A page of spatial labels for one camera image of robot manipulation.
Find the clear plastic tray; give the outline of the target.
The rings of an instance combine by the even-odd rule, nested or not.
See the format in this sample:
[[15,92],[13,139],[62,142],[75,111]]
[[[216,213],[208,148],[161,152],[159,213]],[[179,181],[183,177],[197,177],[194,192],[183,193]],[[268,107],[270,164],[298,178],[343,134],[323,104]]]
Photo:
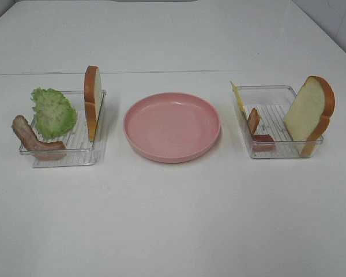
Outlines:
[[104,155],[107,142],[106,90],[101,91],[99,120],[93,141],[89,140],[83,91],[62,91],[62,93],[76,110],[77,122],[66,135],[54,139],[44,139],[36,129],[33,129],[40,141],[46,143],[63,141],[65,145],[65,149],[59,151],[29,151],[21,144],[18,149],[19,154],[32,162],[34,168],[88,166],[100,161]]
[[[253,159],[280,159],[301,158],[284,123],[284,117],[296,98],[296,93],[289,85],[263,85],[263,86],[237,86],[238,91],[247,113],[247,119],[253,108],[256,108],[261,119],[256,134],[270,134],[274,140],[274,151],[255,152],[254,143],[250,141],[251,134],[247,119],[240,111],[237,100],[235,101],[235,112],[247,151]],[[316,141],[314,151],[324,142],[321,136]]]

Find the green lettuce leaf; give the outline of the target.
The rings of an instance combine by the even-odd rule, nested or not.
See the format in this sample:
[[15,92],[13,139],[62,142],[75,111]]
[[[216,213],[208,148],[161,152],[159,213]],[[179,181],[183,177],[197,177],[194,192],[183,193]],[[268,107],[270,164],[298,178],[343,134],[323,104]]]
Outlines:
[[77,122],[77,112],[68,98],[55,89],[35,88],[31,93],[35,106],[35,128],[45,139],[64,136]]

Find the yellow cheese slice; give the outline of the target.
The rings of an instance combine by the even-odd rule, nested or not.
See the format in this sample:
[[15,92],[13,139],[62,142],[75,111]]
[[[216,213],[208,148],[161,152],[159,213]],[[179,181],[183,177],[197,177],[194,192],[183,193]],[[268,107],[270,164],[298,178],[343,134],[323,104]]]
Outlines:
[[232,91],[233,91],[233,93],[236,97],[236,100],[237,100],[237,105],[238,105],[240,111],[242,112],[244,118],[247,119],[247,113],[246,113],[245,108],[243,106],[243,103],[242,103],[242,100],[241,100],[241,97],[240,97],[240,94],[238,91],[238,87],[232,81],[230,81],[230,83],[232,86]]

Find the right clear plastic tray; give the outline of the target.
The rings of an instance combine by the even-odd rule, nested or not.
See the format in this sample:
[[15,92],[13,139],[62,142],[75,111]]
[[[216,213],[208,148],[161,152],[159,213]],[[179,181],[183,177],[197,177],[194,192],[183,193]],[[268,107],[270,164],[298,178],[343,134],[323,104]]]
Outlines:
[[[235,101],[235,112],[247,151],[253,159],[280,159],[301,158],[284,123],[284,117],[296,98],[296,93],[289,85],[263,85],[263,86],[237,86],[238,91],[247,113],[247,119],[253,108],[256,108],[261,119],[256,134],[270,134],[274,140],[274,151],[255,152],[254,143],[250,141],[251,134],[247,119],[240,111],[237,100]],[[321,136],[316,141],[314,151],[324,142]]]

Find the left clear plastic tray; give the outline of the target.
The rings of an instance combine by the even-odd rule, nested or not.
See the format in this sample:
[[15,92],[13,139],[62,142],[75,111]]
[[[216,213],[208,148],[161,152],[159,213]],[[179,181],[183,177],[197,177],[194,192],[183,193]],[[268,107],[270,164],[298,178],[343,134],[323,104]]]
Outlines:
[[62,91],[62,93],[76,110],[77,122],[66,135],[54,139],[44,139],[36,129],[33,129],[40,141],[46,143],[63,141],[65,145],[65,149],[59,151],[29,151],[21,144],[18,149],[19,154],[32,162],[34,168],[88,166],[100,161],[104,155],[107,142],[106,90],[101,91],[99,120],[93,141],[89,140],[83,91]]

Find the bacon strip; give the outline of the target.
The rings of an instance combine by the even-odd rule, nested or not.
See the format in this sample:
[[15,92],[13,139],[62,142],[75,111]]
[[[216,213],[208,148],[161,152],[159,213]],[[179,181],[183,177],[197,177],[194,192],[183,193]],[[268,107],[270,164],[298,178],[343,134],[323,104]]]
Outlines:
[[256,134],[256,130],[260,123],[260,115],[256,108],[253,108],[247,119],[247,124],[249,126],[251,139],[250,141],[254,143],[253,150],[255,152],[270,152],[274,151],[274,140],[270,134]]
[[12,129],[16,136],[20,139],[22,145],[28,151],[37,151],[35,158],[41,161],[60,160],[65,154],[51,154],[50,151],[65,150],[66,147],[62,141],[45,143],[40,141],[32,130],[28,121],[23,115],[17,115],[12,122]]

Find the bread slice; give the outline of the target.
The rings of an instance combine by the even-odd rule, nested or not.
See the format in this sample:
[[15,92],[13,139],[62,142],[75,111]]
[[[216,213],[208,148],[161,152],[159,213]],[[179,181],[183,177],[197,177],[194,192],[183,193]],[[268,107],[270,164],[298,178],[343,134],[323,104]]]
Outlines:
[[316,141],[327,129],[334,108],[334,92],[329,83],[322,77],[309,76],[284,118],[301,157],[309,157],[314,152]]
[[88,137],[90,141],[93,141],[95,138],[102,98],[103,94],[99,68],[89,65],[86,69],[84,78],[84,102]]

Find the pink round plate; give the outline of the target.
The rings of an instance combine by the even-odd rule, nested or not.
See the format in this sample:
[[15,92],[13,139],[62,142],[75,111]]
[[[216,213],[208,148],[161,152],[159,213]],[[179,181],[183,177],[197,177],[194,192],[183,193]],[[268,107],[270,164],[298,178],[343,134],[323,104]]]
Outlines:
[[125,114],[127,141],[141,156],[180,163],[205,154],[221,131],[220,117],[206,100],[186,93],[159,93],[133,104]]

